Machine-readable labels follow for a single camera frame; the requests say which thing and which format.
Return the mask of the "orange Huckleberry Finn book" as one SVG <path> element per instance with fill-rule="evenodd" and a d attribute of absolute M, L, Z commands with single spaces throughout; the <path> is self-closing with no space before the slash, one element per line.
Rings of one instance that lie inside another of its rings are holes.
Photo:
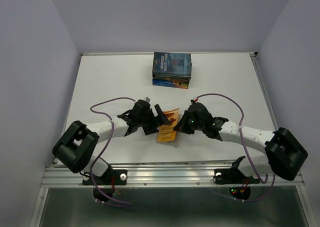
<path fill-rule="evenodd" d="M 169 124 L 162 125 L 156 138 L 156 142 L 160 144 L 174 144 L 178 141 L 178 134 L 174 131 L 174 127 L 179 122 L 179 108 L 164 111 L 165 117 L 169 120 Z"/>

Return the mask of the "Jane Eyre blue book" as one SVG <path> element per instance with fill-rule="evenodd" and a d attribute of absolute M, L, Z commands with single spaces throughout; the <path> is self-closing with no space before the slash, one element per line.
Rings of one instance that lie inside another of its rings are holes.
<path fill-rule="evenodd" d="M 180 83 L 174 82 L 169 80 L 160 80 L 160 79 L 153 79 L 152 84 L 154 86 L 161 86 L 161 87 L 169 87 L 169 88 L 178 88 L 178 89 L 188 89 L 188 83 Z"/>

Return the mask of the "Nineteen Eighty-Four blue book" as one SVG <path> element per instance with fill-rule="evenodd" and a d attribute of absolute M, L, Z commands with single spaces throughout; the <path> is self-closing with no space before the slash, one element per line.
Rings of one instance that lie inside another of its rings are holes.
<path fill-rule="evenodd" d="M 154 52 L 152 75 L 190 79 L 192 58 L 190 53 Z"/>

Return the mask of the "Little Women book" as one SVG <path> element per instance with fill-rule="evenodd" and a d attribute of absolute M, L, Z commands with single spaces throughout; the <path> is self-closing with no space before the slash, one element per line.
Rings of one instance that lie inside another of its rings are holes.
<path fill-rule="evenodd" d="M 159 79 L 159 78 L 182 79 L 182 80 L 190 80 L 191 79 L 191 76 L 175 75 L 175 74 L 152 74 L 152 77 L 155 79 Z"/>

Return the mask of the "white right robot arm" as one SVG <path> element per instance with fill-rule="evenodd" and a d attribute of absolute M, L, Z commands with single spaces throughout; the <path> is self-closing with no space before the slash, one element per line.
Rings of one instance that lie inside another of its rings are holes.
<path fill-rule="evenodd" d="M 307 151 L 286 128 L 276 131 L 240 126 L 224 117 L 213 117 L 199 102 L 189 106 L 174 131 L 193 135 L 201 131 L 210 139 L 240 144 L 261 154 L 254 158 L 241 156 L 230 169 L 222 172 L 221 178 L 242 182 L 244 179 L 262 174 L 276 174 L 293 181 L 308 157 Z"/>

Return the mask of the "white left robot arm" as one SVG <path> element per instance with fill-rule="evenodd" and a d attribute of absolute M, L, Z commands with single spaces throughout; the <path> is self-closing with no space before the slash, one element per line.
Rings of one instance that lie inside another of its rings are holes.
<path fill-rule="evenodd" d="M 88 173 L 100 184 L 109 184 L 112 167 L 101 156 L 94 156 L 97 144 L 109 144 L 112 138 L 126 137 L 142 128 L 145 135 L 157 133 L 158 128 L 170 124 L 160 106 L 151 107 L 147 98 L 135 101 L 133 107 L 117 116 L 105 115 L 106 121 L 85 124 L 74 121 L 63 133 L 52 149 L 55 158 L 61 161 L 71 172 Z"/>

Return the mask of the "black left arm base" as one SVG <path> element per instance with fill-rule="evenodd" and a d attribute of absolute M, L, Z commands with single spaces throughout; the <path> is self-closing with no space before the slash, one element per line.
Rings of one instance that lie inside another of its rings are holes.
<path fill-rule="evenodd" d="M 82 185 L 93 187 L 93 197 L 96 202 L 107 205 L 124 207 L 131 204 L 115 199 L 116 187 L 124 187 L 127 185 L 128 171 L 126 169 L 115 169 L 111 165 L 102 172 L 101 176 L 95 175 L 88 170 L 80 173 L 82 176 Z"/>

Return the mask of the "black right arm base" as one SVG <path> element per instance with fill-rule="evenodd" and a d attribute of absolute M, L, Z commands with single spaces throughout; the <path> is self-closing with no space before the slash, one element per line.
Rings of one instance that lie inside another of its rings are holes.
<path fill-rule="evenodd" d="M 260 180 L 250 176 L 247 177 L 240 172 L 238 167 L 245 156 L 235 160 L 230 168 L 218 168 L 214 170 L 213 182 L 217 185 L 232 185 L 229 192 L 236 200 L 247 201 L 251 196 L 249 184 L 259 184 Z"/>

